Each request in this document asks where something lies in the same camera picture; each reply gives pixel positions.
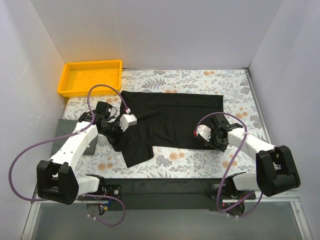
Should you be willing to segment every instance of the floral tablecloth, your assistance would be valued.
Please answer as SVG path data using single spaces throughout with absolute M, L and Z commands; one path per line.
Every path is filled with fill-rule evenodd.
M 236 115 L 256 137 L 266 140 L 255 101 L 244 70 L 124 70 L 122 90 L 145 93 L 189 93 L 224 95 L 224 111 Z M 119 109 L 116 95 L 91 97 L 91 106 L 107 101 Z M 85 97 L 72 97 L 63 118 L 77 120 L 88 111 Z M 229 146 L 217 150 L 191 150 L 153 147 L 154 158 L 127 168 L 120 152 L 113 151 L 107 139 L 99 135 L 94 155 L 83 155 L 75 174 L 96 174 L 105 178 L 221 178 L 235 153 Z M 229 174 L 254 172 L 255 162 L 240 152 Z

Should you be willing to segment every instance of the yellow plastic bin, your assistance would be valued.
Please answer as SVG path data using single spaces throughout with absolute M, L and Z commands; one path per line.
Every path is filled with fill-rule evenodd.
M 57 92 L 64 97 L 86 96 L 97 84 L 107 84 L 121 89 L 121 60 L 84 61 L 66 63 Z M 116 94 L 112 89 L 99 86 L 91 95 Z

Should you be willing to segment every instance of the gray wall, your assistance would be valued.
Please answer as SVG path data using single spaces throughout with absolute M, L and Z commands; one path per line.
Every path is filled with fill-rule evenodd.
M 63 99 L 57 94 L 64 62 L 29 0 L 0 0 L 0 239 L 19 240 L 30 203 L 16 197 L 8 182 L 14 157 L 52 137 Z M 16 188 L 31 197 L 36 165 L 51 146 L 23 156 L 13 169 Z
M 248 67 L 282 0 L 31 0 L 65 62 Z
M 292 150 L 314 239 L 320 239 L 319 27 L 319 0 L 284 0 L 249 67 L 272 142 Z

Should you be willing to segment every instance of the orange flower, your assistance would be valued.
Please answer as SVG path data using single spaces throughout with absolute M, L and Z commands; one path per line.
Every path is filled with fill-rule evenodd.
M 239 119 L 242 119 L 242 117 L 243 117 L 243 116 L 242 116 L 242 114 L 241 114 L 241 113 L 239 113 L 239 112 L 238 112 L 238 113 L 236 113 L 236 114 L 235 114 L 235 116 L 236 116 L 237 118 L 239 118 Z
M 103 171 L 105 169 L 106 169 L 106 165 L 103 162 L 98 164 L 98 170 L 99 171 Z
M 106 165 L 106 168 L 107 168 L 107 169 L 112 169 L 113 166 L 114 166 L 114 165 L 113 165 L 111 162 L 109 162 L 109 163 Z
M 178 159 L 178 154 L 176 154 L 175 152 L 170 153 L 169 158 L 171 161 L 175 161 Z
M 228 161 L 223 161 L 223 162 L 222 162 L 222 167 L 223 167 L 224 169 L 226 169 L 226 168 L 228 167 L 228 165 L 229 165 L 229 162 L 228 162 Z

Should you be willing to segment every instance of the purple cable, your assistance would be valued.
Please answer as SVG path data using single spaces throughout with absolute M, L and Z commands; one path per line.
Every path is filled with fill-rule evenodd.
M 125 219 L 125 216 L 126 216 L 126 207 L 125 207 L 125 204 L 119 200 L 118 198 L 116 197 L 113 197 L 113 196 L 105 196 L 105 195 L 92 195 L 92 194 L 86 194 L 85 195 L 86 197 L 90 197 L 90 198 L 105 198 L 105 199 L 112 199 L 112 200 L 116 200 L 118 203 L 121 204 L 122 206 L 122 209 L 123 209 L 123 215 L 121 217 L 121 219 L 117 222 L 117 223 L 109 223 L 105 220 L 103 220 L 102 218 L 100 217 L 96 217 L 95 215 L 92 215 L 92 214 L 89 214 L 90 217 L 92 217 L 93 219 L 95 220 L 98 220 L 99 222 L 109 226 L 109 227 L 115 227 L 115 226 L 118 226 L 120 223 L 123 222 L 123 220 Z
M 217 192 L 217 196 L 216 196 L 216 208 L 218 209 L 219 212 L 224 213 L 224 212 L 230 211 L 231 209 L 233 209 L 233 208 L 235 208 L 236 206 L 238 206 L 238 205 L 240 205 L 241 203 L 243 203 L 247 198 L 249 198 L 249 197 L 253 194 L 253 192 L 250 192 L 250 193 L 247 194 L 244 198 L 240 199 L 240 200 L 237 201 L 235 204 L 233 204 L 232 206 L 230 206 L 230 207 L 228 207 L 228 208 L 226 208 L 226 209 L 220 209 L 220 208 L 219 208 L 219 201 L 220 201 L 220 195 L 221 195 L 221 191 L 222 191 L 223 184 L 224 184 L 224 182 L 225 182 L 225 180 L 226 180 L 227 174 L 228 174 L 228 172 L 229 172 L 229 170 L 230 170 L 230 168 L 231 168 L 231 166 L 232 166 L 232 163 L 234 162 L 234 160 L 235 160 L 235 158 L 237 157 L 238 153 L 240 152 L 241 148 L 242 148 L 243 145 L 245 144 L 245 141 L 246 141 L 247 135 L 248 135 L 248 128 L 247 128 L 247 125 L 246 125 L 242 120 L 240 120 L 238 117 L 236 117 L 236 116 L 234 116 L 234 115 L 232 115 L 232 114 L 230 114 L 230 113 L 226 113 L 226 112 L 213 112 L 213 113 L 210 113 L 210 114 L 204 116 L 204 117 L 198 122 L 198 124 L 197 124 L 196 127 L 195 127 L 195 132 L 197 132 L 197 129 L 198 129 L 199 125 L 201 124 L 201 122 L 202 122 L 203 120 L 205 120 L 206 118 L 208 118 L 208 117 L 210 117 L 210 116 L 217 115 L 217 114 L 224 114 L 224 115 L 230 116 L 230 117 L 238 120 L 238 121 L 243 125 L 243 127 L 244 127 L 244 132 L 245 132 L 245 134 L 244 134 L 244 136 L 243 136 L 243 139 L 242 139 L 239 147 L 238 147 L 237 150 L 235 151 L 233 157 L 231 158 L 231 161 L 229 162 L 229 164 L 228 164 L 228 166 L 227 166 L 227 168 L 226 168 L 226 170 L 225 170 L 225 172 L 224 172 L 224 174 L 223 174 L 223 177 L 222 177 L 222 179 L 221 179 L 221 182 L 220 182 L 220 185 L 219 185 L 219 188 L 218 188 L 218 192 Z M 259 200 L 257 201 L 256 205 L 255 205 L 249 212 L 241 215 L 241 217 L 247 216 L 248 214 L 252 213 L 253 210 L 255 210 L 256 207 L 258 206 L 258 204 L 260 203 L 262 196 L 263 196 L 263 194 L 261 194 L 261 196 L 260 196 Z
M 122 100 L 122 103 L 125 107 L 125 109 L 127 110 L 128 109 L 128 106 L 124 100 L 124 98 L 120 95 L 120 93 L 114 89 L 112 86 L 109 86 L 109 85 L 106 85 L 106 84 L 97 84 L 97 85 L 94 85 L 88 92 L 88 95 L 86 97 L 86 103 L 88 105 L 88 108 L 89 108 L 89 111 L 92 115 L 92 120 L 91 122 L 88 124 L 88 126 L 84 127 L 83 129 L 81 129 L 79 132 L 83 132 L 85 130 L 87 130 L 94 122 L 95 122 L 95 114 L 94 114 L 94 111 L 92 110 L 91 106 L 90 106 L 90 95 L 91 95 L 91 92 L 93 89 L 97 88 L 97 87 L 107 87 L 107 88 L 110 88 L 112 90 L 114 90 L 116 92 L 116 94 L 118 94 L 118 96 L 121 98 Z M 75 135 L 77 135 L 78 132 L 73 132 L 73 133 L 70 133 L 70 134 L 67 134 L 67 135 L 64 135 L 64 136 L 59 136 L 59 137 L 55 137 L 55 138 L 51 138 L 51 139 L 48 139 L 48 140 L 45 140 L 45 141 L 41 141 L 41 142 L 38 142 L 36 144 L 33 144 L 29 147 L 27 147 L 26 149 L 24 149 L 22 152 L 20 152 L 13 160 L 13 162 L 11 163 L 10 165 L 10 168 L 9 168 L 9 173 L 8 173 L 8 179 L 9 179 L 9 184 L 10 184 L 10 188 L 11 190 L 13 191 L 13 193 L 15 195 L 17 195 L 19 198 L 21 198 L 22 200 L 26 200 L 26 201 L 30 201 L 30 202 L 42 202 L 42 201 L 46 201 L 46 199 L 42 199 L 42 198 L 28 198 L 28 197 L 25 197 L 25 196 L 22 196 L 20 193 L 18 193 L 18 191 L 16 190 L 14 184 L 13 184 L 13 181 L 12 181 L 12 171 L 13 171 L 13 168 L 16 164 L 16 162 L 18 161 L 18 159 L 27 151 L 37 147 L 37 146 L 40 146 L 42 144 L 47 144 L 47 143 L 50 143 L 50 142 L 53 142 L 53 141 L 56 141 L 56 140 L 61 140 L 61 139 L 65 139 L 65 138 L 70 138 L 70 137 L 73 137 Z

